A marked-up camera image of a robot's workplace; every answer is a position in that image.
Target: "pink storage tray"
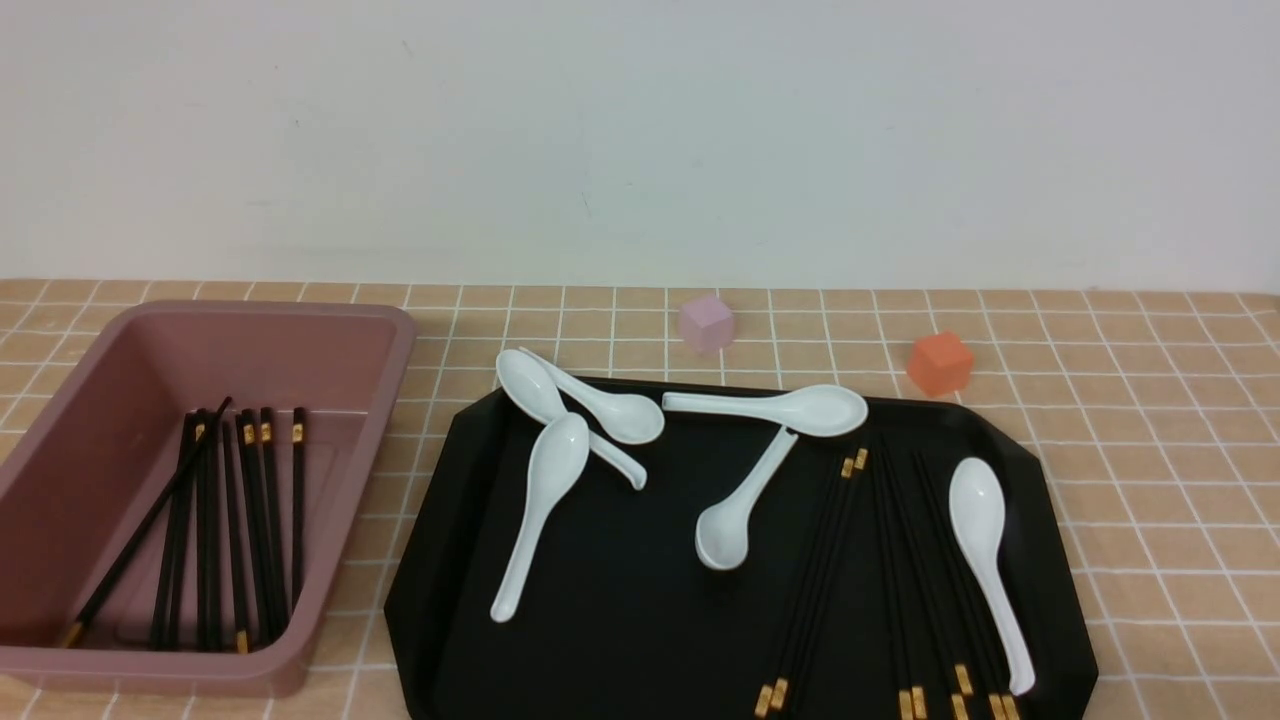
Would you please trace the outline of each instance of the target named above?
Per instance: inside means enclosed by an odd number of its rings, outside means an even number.
[[[0,466],[0,674],[51,689],[296,692],[415,334],[402,310],[367,305],[150,302],[115,318]],[[280,427],[294,406],[308,413],[306,568],[284,634],[248,655],[146,650],[165,512],[81,644],[56,647],[173,474],[183,414],[212,410],[227,395],[233,410],[274,407]],[[289,446],[276,455],[288,529]],[[225,568],[225,544],[221,556]],[[227,578],[224,570],[230,642]],[[184,580],[191,637],[193,565]],[[248,605],[252,612],[252,596]]]

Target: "purple cube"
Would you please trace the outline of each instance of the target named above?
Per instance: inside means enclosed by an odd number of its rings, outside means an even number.
[[[714,352],[733,342],[733,311],[714,295],[680,306],[680,337],[695,352]]]

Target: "octagonal black tray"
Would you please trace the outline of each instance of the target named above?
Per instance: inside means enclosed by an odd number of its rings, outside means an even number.
[[[584,379],[658,401],[664,391],[774,395]],[[969,455],[996,470],[1007,506],[1001,574],[1037,667],[1036,687],[1019,698],[1021,716],[1082,717],[1098,670],[1039,461],[957,405],[868,404],[867,424],[850,436],[801,436],[751,515],[746,561],[728,573],[699,562],[694,524],[741,482],[776,425],[668,414],[658,441],[626,447],[649,470],[639,493],[593,456],[543,532],[516,616],[500,625],[489,619],[489,607],[520,527],[529,454],[541,427],[502,391],[460,413],[384,607],[410,715],[754,717],[760,687],[772,679],[774,638],[787,619],[788,592],[800,582],[823,483],[874,436],[899,468],[922,451],[937,482],[950,480]],[[870,466],[876,461],[873,455]],[[899,717],[869,497],[854,498],[804,707],[783,715]],[[961,623],[952,598],[945,600],[945,621]],[[906,623],[927,632],[919,598],[901,598],[901,605]],[[983,615],[982,630],[995,643]],[[916,655],[916,661],[924,659]],[[1000,662],[1007,682],[1002,653]],[[951,716],[941,675],[925,692],[932,717]],[[970,700],[968,712],[991,716],[982,696]]]

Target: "chopstick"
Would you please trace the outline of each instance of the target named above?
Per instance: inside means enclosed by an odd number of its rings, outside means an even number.
[[[214,413],[214,418],[220,418],[227,410],[227,406],[230,404],[232,398],[230,396],[227,396],[227,398],[223,400],[223,404],[219,405],[218,410]],[[102,579],[97,582],[97,587],[93,588],[88,600],[84,601],[81,611],[76,614],[76,620],[63,637],[63,647],[74,647],[76,643],[78,643],[84,635],[84,630],[93,624],[93,619],[97,616],[97,612],[102,610],[102,605],[111,594],[111,589],[115,588],[115,583],[120,580],[120,575],[124,574],[124,569],[128,568],[133,556],[137,555],[138,547],[142,546],[142,541],[146,538],[151,525],[155,523],[156,518],[160,516],[160,511],[164,510],[165,502],[174,495],[174,491],[182,484],[182,479],[187,475],[187,471],[191,470],[196,457],[200,456],[201,450],[204,450],[206,445],[206,439],[207,438],[202,437],[196,441],[191,452],[188,452],[187,456],[178,462],[178,469],[174,471],[173,477],[169,478],[164,489],[160,491],[160,496],[151,503],[151,509],[142,516],[138,527],[133,530],[133,534],[129,536],[128,542],[125,542],[124,547],[120,548],[120,553],[115,556],[115,561],[111,562],[110,568],[108,568]]]
[[[262,519],[259,489],[257,436],[253,432],[253,411],[244,410],[236,416],[236,439],[239,443],[241,479],[244,483],[244,524],[248,528],[248,559],[253,570],[253,597],[257,601],[259,642],[270,644],[275,639],[275,614],[271,611],[268,574],[271,553],[266,546],[266,528]]]
[[[803,621],[806,602],[812,594],[812,584],[814,580],[814,568],[818,561],[818,546],[822,538],[822,529],[829,521],[829,515],[832,512],[836,493],[836,483],[826,483],[823,497],[820,505],[818,506],[817,519],[813,523],[813,529],[809,530],[809,537],[805,542],[804,550],[804,562],[800,571],[800,582],[795,583],[788,600],[787,620],[782,626],[782,633],[777,644],[781,646],[777,651],[777,671],[769,675],[772,684],[765,683],[760,688],[760,696],[755,705],[755,716],[764,717],[768,712],[781,711],[786,707],[787,693],[790,693],[790,675],[791,667],[795,664],[795,653],[799,651],[799,630]]]
[[[888,615],[890,652],[893,656],[893,679],[897,684],[897,711],[900,720],[914,720],[915,710],[911,697],[911,666],[910,652],[906,642],[906,629],[902,624],[902,612],[897,601],[900,585],[897,582],[897,559],[893,552],[893,541],[890,537],[890,524],[892,519],[886,511],[887,489],[891,480],[888,473],[879,471],[873,475],[872,495],[876,500],[876,530],[879,538],[882,585],[884,591],[884,612]]]
[[[260,413],[261,432],[259,445],[262,447],[262,469],[266,471],[262,478],[266,491],[266,538],[271,546],[271,609],[275,611],[276,637],[284,633],[289,624],[289,603],[284,593],[284,543],[280,536],[280,487],[275,471],[275,436],[271,420],[275,413],[270,407],[264,407]]]
[[[236,434],[230,423],[223,428],[223,477],[227,479],[227,537],[228,555],[232,565],[232,612],[236,623],[236,652],[246,655],[250,651],[248,603],[244,598],[244,555],[239,538],[239,505],[236,492],[236,459],[232,447]]]
[[[808,692],[806,680],[809,678],[809,670],[813,666],[813,656],[817,650],[818,637],[826,621],[827,610],[831,605],[832,578],[836,568],[840,566],[841,557],[844,556],[845,536],[849,529],[849,516],[851,515],[850,510],[854,500],[861,489],[861,483],[855,483],[867,468],[867,457],[868,450],[865,447],[859,447],[854,455],[847,456],[841,461],[840,478],[833,480],[836,484],[835,528],[832,529],[827,542],[823,543],[826,560],[819,564],[820,575],[818,579],[818,588],[812,602],[809,620],[804,625],[805,634],[800,657],[790,683],[795,701],[786,707],[786,714],[788,716],[799,714],[804,707],[805,693]]]
[[[187,413],[182,421],[182,437],[178,442],[178,466],[183,459],[191,454],[193,430],[196,427],[196,414]],[[150,650],[161,650],[165,638],[165,624],[169,620],[169,584],[173,582],[173,551],[174,537],[178,534],[177,503],[169,502],[169,521],[165,527],[164,552],[160,555],[160,579],[156,582],[156,602],[151,611],[151,632],[147,639]]]
[[[291,610],[298,606],[302,593],[302,537],[306,516],[306,409],[293,409],[293,591]]]
[[[200,411],[200,432],[212,432],[214,423],[206,423],[205,411]],[[216,446],[218,438],[210,439]],[[196,462],[195,493],[192,503],[196,509],[196,648],[209,650],[209,457],[206,452]]]
[[[796,691],[804,689],[818,629],[827,612],[832,569],[844,548],[852,497],[851,480],[865,464],[867,450],[860,448],[855,456],[842,459],[840,478],[829,478],[826,483],[818,518],[805,544],[800,582],[791,593],[781,639],[776,641],[776,644],[781,644],[781,651],[774,651],[780,657],[777,673],[772,675],[772,684],[760,688],[756,717],[764,717],[769,711],[787,715],[799,712],[803,696]],[[788,697],[795,698],[790,705]]]
[[[196,424],[192,428],[192,437],[200,442],[205,437],[206,411],[196,413]],[[200,473],[200,460],[193,465],[192,471]],[[191,534],[191,502],[195,492],[195,480],[178,486],[178,492],[173,497],[174,514],[177,515],[177,529],[173,541],[173,575],[169,585],[169,620],[164,629],[164,647],[178,650],[182,625],[182,596],[187,589],[183,579],[187,574],[187,538]]]
[[[207,478],[207,493],[205,496],[205,507],[207,509],[207,516],[205,520],[205,528],[207,536],[205,537],[205,565],[207,568],[209,582],[206,591],[209,592],[209,615],[205,620],[205,632],[209,635],[207,646],[212,652],[223,651],[223,562],[221,552],[219,552],[221,543],[219,537],[221,536],[221,528],[219,523],[219,516],[221,510],[219,509],[219,475],[218,475],[218,446],[219,437],[221,436],[221,423],[214,420],[209,424],[209,430],[214,433],[210,441],[209,452],[206,454],[207,468],[205,470]]]
[[[969,642],[978,656],[978,682],[982,687],[987,688],[987,702],[991,706],[992,716],[996,720],[1018,720],[1018,706],[1014,701],[1012,694],[1000,693],[1000,661],[998,655],[993,650],[989,638],[989,632],[986,633],[988,639],[983,638],[983,624],[982,612],[979,610],[980,600],[978,591],[973,587],[972,580],[966,580],[964,574],[964,559],[960,555],[960,548],[955,542],[955,533],[951,532],[951,518],[947,512],[943,512],[942,500],[940,495],[942,493],[942,487],[936,482],[936,475],[929,470],[928,462],[925,462],[924,456],[920,452],[915,454],[915,464],[918,468],[918,475],[922,487],[924,487],[925,503],[929,507],[929,514],[932,518],[931,525],[936,529],[938,536],[938,544],[943,551],[945,562],[947,569],[947,580],[951,588],[952,596],[956,597],[960,610],[964,615],[964,626],[968,630]]]
[[[955,671],[956,667],[964,666],[964,664],[959,661],[959,657],[952,648],[951,639],[947,637],[946,628],[942,623],[942,611],[938,607],[940,588],[933,585],[932,578],[932,575],[936,575],[937,571],[936,569],[934,573],[929,571],[929,560],[924,555],[923,543],[916,536],[916,527],[911,523],[911,516],[908,512],[906,498],[902,495],[904,488],[900,483],[902,477],[896,473],[893,460],[887,446],[884,447],[884,455],[881,461],[882,466],[886,469],[886,478],[890,478],[890,480],[884,484],[887,491],[886,495],[890,498],[891,510],[897,512],[899,523],[901,523],[904,529],[902,534],[906,538],[908,559],[910,560],[919,596],[923,600],[929,635],[933,639],[933,651],[936,659],[942,665],[942,676],[946,678],[951,694],[950,700],[952,714],[956,720],[965,720],[969,715],[964,705],[964,696],[973,694],[973,688],[965,688],[961,685],[961,676],[968,678],[968,673],[956,673],[952,675],[952,671]]]

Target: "wall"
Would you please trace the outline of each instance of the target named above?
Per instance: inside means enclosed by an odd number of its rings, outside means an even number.
[[[0,4],[0,275],[1280,292],[1274,0]]]

